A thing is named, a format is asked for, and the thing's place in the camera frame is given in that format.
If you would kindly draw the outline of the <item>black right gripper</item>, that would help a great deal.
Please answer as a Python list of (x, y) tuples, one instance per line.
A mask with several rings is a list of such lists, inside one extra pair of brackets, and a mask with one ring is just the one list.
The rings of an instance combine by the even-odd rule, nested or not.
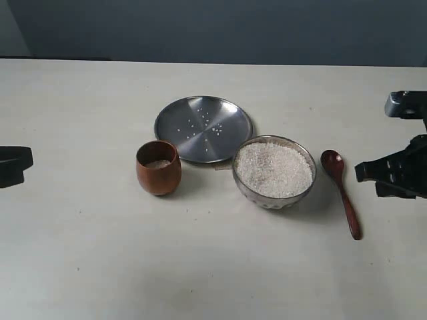
[[(357, 182), (376, 181), (378, 197), (415, 199), (426, 196), (426, 135), (414, 137), (405, 150), (355, 167)], [(387, 183), (406, 183), (400, 187)]]

